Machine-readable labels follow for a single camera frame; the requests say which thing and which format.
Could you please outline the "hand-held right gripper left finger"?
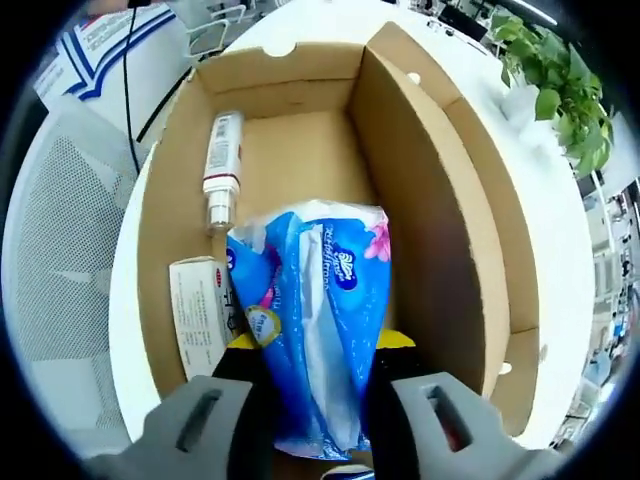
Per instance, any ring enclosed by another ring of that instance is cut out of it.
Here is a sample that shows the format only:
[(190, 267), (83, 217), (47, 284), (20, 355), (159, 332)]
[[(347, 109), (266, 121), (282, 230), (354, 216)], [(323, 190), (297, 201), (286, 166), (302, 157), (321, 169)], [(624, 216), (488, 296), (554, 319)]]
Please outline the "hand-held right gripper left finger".
[(275, 390), (244, 333), (210, 376), (195, 376), (150, 411), (140, 438), (84, 462), (92, 479), (271, 479)]

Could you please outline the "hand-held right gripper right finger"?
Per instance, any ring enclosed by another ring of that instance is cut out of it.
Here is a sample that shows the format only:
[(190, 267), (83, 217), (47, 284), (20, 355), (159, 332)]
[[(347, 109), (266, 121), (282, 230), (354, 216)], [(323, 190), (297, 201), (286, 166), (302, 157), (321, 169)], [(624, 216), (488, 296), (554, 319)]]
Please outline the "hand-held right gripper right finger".
[(380, 333), (368, 383), (368, 436), (378, 479), (551, 479), (562, 456), (521, 446), (498, 410), (457, 378), (434, 373), (403, 333)]

